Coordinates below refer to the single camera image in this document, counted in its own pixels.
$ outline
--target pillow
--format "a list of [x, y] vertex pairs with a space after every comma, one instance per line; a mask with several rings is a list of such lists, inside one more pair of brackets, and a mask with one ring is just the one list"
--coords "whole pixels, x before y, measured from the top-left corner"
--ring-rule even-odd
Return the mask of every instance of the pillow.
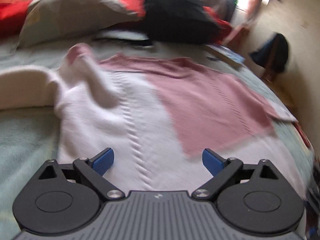
[[218, 15], [219, 19], [223, 20], [227, 14], [227, 0], [201, 0], [203, 6], [212, 8]]
[[137, 21], [119, 0], [33, 0], [19, 47], [93, 33], [116, 23]]
[[209, 14], [220, 26], [220, 30], [217, 35], [212, 35], [209, 43], [221, 44], [226, 37], [232, 32], [232, 26], [229, 22], [222, 21], [218, 18], [218, 15], [210, 7], [203, 7], [204, 11]]
[[20, 32], [27, 16], [28, 5], [31, 1], [18, 1], [0, 7], [0, 38], [6, 38]]
[[121, 3], [132, 12], [137, 12], [138, 16], [143, 18], [146, 15], [144, 10], [144, 0], [120, 0]]

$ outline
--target pink sweater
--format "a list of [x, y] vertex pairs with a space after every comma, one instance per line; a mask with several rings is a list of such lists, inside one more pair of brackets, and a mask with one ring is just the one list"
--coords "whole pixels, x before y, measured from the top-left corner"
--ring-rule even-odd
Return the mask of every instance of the pink sweater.
[[163, 60], [116, 55], [100, 62], [115, 71], [141, 71], [170, 113], [184, 152], [222, 150], [250, 136], [273, 131], [279, 118], [261, 95], [237, 77], [193, 63], [188, 58]]

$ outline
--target bed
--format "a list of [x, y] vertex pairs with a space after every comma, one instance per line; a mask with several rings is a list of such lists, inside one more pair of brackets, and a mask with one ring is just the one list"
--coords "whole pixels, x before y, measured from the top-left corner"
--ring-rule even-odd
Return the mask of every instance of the bed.
[[[91, 36], [49, 42], [27, 49], [16, 50], [17, 37], [12, 37], [0, 46], [0, 68], [17, 65], [40, 65], [54, 69], [73, 45], [89, 44], [100, 60], [119, 51], [125, 55], [141, 57], [175, 58], [190, 57], [196, 63], [212, 69], [236, 75], [245, 84], [265, 98], [281, 104], [274, 93], [245, 66], [235, 70], [224, 62], [212, 62], [200, 45], [156, 42], [152, 49], [136, 49], [125, 43], [91, 41]], [[313, 165], [313, 152], [303, 143], [292, 124], [273, 122], [277, 136], [294, 159], [304, 185], [307, 185]], [[36, 107], [0, 112], [0, 232], [2, 239], [11, 239], [19, 232], [12, 214], [12, 203], [19, 191], [47, 159], [57, 157], [60, 120], [52, 107]]]

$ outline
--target beige wall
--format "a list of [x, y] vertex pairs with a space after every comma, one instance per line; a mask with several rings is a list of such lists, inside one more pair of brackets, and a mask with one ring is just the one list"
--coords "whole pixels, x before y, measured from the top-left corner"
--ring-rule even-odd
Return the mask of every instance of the beige wall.
[[[257, 49], [273, 32], [282, 33], [291, 49], [287, 73], [276, 82], [291, 94], [297, 118], [320, 155], [320, 0], [271, 0], [241, 54]], [[246, 64], [258, 76], [263, 72], [249, 59]]]

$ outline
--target black cloth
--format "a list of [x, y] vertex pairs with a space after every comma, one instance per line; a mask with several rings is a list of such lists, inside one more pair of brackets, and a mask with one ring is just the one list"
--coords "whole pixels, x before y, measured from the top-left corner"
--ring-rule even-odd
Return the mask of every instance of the black cloth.
[[285, 64], [289, 57], [289, 44], [282, 34], [276, 33], [262, 48], [249, 55], [255, 64], [265, 68], [274, 44], [276, 49], [271, 69], [277, 73], [282, 73], [285, 71]]
[[152, 40], [205, 44], [218, 34], [200, 0], [144, 1], [143, 29]]

